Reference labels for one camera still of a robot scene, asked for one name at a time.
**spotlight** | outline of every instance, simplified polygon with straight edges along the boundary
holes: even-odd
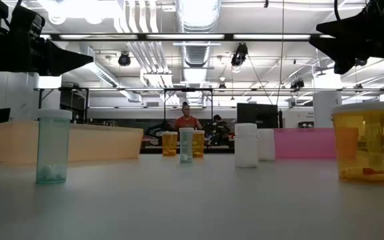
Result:
[[[246,60],[247,55],[248,55],[247,45],[245,43],[240,43],[231,61],[232,68],[235,70],[235,72],[238,73],[241,70],[241,65]]]
[[[129,57],[129,52],[122,52],[121,56],[119,57],[118,63],[122,67],[130,66],[131,60],[130,60],[130,57]]]

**pipe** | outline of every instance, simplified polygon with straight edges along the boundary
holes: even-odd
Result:
[[[138,33],[139,30],[137,28],[136,19],[135,19],[135,16],[136,16],[135,0],[128,0],[128,2],[129,2],[129,6],[130,6],[130,16],[129,16],[129,20],[128,20],[128,25],[130,26],[130,29],[132,30],[133,33]],[[155,69],[155,72],[156,72],[155,66],[152,67],[151,61],[146,58],[147,57],[146,53],[144,53],[145,51],[143,51],[143,49],[141,48],[141,47],[143,47],[143,42],[132,43],[132,46],[135,47],[135,50],[139,54],[139,57],[142,58],[142,62],[144,64],[143,67],[146,69],[146,71],[148,73],[150,73],[150,72],[154,71],[154,69]]]
[[[147,28],[147,24],[146,24],[146,4],[145,4],[145,0],[139,0],[139,7],[140,7],[140,19],[139,19],[139,25],[140,25],[140,28],[142,30],[142,32],[144,33],[148,33],[149,30]],[[151,48],[152,44],[148,43],[147,46],[148,48],[146,47],[146,44],[144,44],[143,42],[140,42],[140,46],[141,46],[141,49],[143,50],[151,68],[152,68],[152,72],[156,73],[157,72],[157,68],[155,67],[155,64],[152,60],[152,56],[149,54],[149,51],[148,51],[148,48]]]
[[[150,26],[151,26],[152,33],[158,33],[159,30],[157,26],[157,4],[155,3],[155,1],[152,1],[152,0],[149,1],[149,12],[151,14]],[[160,62],[161,64],[161,70],[164,73],[168,73],[169,69],[168,69],[167,61],[165,60],[165,55],[164,55],[161,42],[153,42],[150,44],[152,44],[153,46],[151,49],[153,51],[155,50],[153,54],[157,59],[157,62]]]
[[[181,33],[211,33],[217,28],[220,16],[221,0],[176,0],[176,17]],[[181,52],[186,67],[205,67],[209,64],[211,47],[183,46]],[[203,83],[206,69],[184,69],[186,81]]]
[[[121,14],[119,17],[114,18],[113,20],[113,26],[117,30],[118,33],[130,33],[130,29],[128,28],[127,20],[125,18],[125,2],[119,1],[119,10],[121,11]],[[137,62],[140,64],[142,68],[146,70],[146,72],[151,72],[151,68],[145,64],[145,60],[143,58],[143,55],[141,54],[137,43],[127,43],[127,47],[130,49],[130,52],[135,56]]]

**wire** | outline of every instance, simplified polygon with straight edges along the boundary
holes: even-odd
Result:
[[[336,19],[340,21],[340,15],[339,15],[339,5],[338,5],[338,0],[334,0],[334,15],[336,15]]]
[[[248,56],[248,59],[250,59],[251,66],[253,67],[254,73],[256,74],[256,77],[257,77],[257,79],[259,80],[260,85],[261,85],[261,87],[263,88],[263,90],[264,90],[264,92],[265,92],[265,94],[266,94],[266,97],[269,99],[269,102],[270,102],[271,105],[272,105],[272,100],[271,100],[271,98],[269,97],[269,95],[267,94],[266,89],[265,89],[265,86],[263,86],[263,83],[262,83],[261,80],[260,80],[259,74],[257,74],[256,68],[254,67],[254,64],[253,64],[253,61],[252,61],[251,58],[250,58],[250,55],[247,54],[247,56]]]
[[[283,0],[283,26],[282,26],[282,39],[281,39],[281,66],[279,68],[279,86],[278,86],[278,94],[277,94],[277,106],[279,101],[279,92],[281,91],[281,85],[283,83],[283,56],[284,56],[284,24],[285,24],[285,0]]]
[[[10,22],[9,22],[7,19],[4,19],[4,23],[6,24],[6,26],[7,26],[8,28],[11,27],[11,24],[10,24]]]
[[[231,78],[232,78],[232,86],[231,86],[231,88],[232,88],[232,98],[233,98],[233,67],[231,67]]]

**white wall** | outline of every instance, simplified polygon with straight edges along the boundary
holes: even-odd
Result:
[[[36,77],[25,73],[0,73],[0,108],[11,108],[14,121],[35,119],[38,109]]]

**fluorescent light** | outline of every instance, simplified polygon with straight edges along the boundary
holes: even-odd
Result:
[[[334,38],[333,36],[330,36],[330,35],[320,35],[319,37],[320,38]]]
[[[220,43],[173,43],[174,47],[220,47]]]
[[[94,88],[94,89],[89,89],[90,91],[118,91],[118,89],[105,89],[105,88]]]
[[[236,40],[248,40],[248,39],[258,39],[258,40],[302,40],[309,39],[311,36],[309,34],[235,34],[233,36]]]
[[[88,34],[62,34],[60,35],[61,39],[65,40],[111,40],[111,39],[127,39],[127,40],[137,40],[137,35],[135,34],[106,34],[106,35],[88,35]]]
[[[192,33],[192,34],[150,34],[148,39],[224,39],[224,34],[204,34],[204,33]]]
[[[126,88],[127,91],[164,91],[164,88]]]
[[[115,107],[89,107],[90,109],[114,109]]]

